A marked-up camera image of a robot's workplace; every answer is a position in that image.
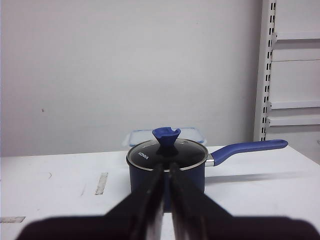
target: blue container lid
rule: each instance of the blue container lid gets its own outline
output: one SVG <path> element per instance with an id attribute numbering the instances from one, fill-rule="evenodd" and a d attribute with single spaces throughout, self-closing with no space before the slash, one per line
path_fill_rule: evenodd
<path id="1" fill-rule="evenodd" d="M 197 143 L 204 143 L 205 138 L 200 133 L 200 131 L 195 127 L 179 127 L 181 130 L 181 133 L 179 135 L 180 139 L 189 139 L 193 140 Z M 129 137 L 129 146 L 134 147 L 135 145 L 138 145 L 142 142 L 148 141 L 148 140 L 154 140 L 155 137 L 152 134 L 153 129 L 149 130 L 134 130 L 131 132 Z"/>

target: brand logo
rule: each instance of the brand logo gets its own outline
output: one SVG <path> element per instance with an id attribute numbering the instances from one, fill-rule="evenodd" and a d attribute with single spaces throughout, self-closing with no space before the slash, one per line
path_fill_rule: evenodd
<path id="1" fill-rule="evenodd" d="M 149 156 L 145 155 L 143 152 L 139 152 L 138 153 L 141 157 L 144 157 L 145 159 L 148 159 Z"/>

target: metal shelving rack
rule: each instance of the metal shelving rack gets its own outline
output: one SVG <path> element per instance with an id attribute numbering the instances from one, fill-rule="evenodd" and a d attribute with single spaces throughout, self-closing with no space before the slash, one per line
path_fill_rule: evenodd
<path id="1" fill-rule="evenodd" d="M 275 31 L 276 17 L 275 10 L 275 0 L 262 1 L 259 66 L 253 135 L 255 141 L 264 141 L 266 139 L 267 109 L 271 79 L 272 38 Z"/>

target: table surface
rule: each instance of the table surface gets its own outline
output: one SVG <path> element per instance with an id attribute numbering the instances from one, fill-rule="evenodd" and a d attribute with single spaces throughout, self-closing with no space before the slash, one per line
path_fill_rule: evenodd
<path id="1" fill-rule="evenodd" d="M 220 146 L 207 147 L 214 151 Z M 15 239 L 35 220 L 104 215 L 130 193 L 126 151 L 1 158 L 1 238 Z M 102 173 L 104 192 L 95 195 Z M 205 193 L 234 216 L 288 216 L 320 232 L 320 165 L 290 146 L 239 153 L 205 169 Z M 161 239 L 174 239 L 165 213 Z"/>

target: saucepan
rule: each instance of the saucepan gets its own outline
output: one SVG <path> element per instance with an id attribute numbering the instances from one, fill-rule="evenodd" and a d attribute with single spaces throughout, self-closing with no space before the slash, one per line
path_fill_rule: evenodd
<path id="1" fill-rule="evenodd" d="M 129 165 L 131 191 L 136 189 L 158 164 L 164 169 L 164 211 L 170 212 L 169 171 L 176 163 L 193 183 L 204 192 L 205 167 L 218 166 L 234 154 L 281 149 L 288 145 L 282 139 L 242 142 L 224 146 L 212 153 L 189 139 L 178 138 L 181 130 L 171 127 L 154 129 L 156 139 L 142 142 L 131 148 L 126 156 Z"/>

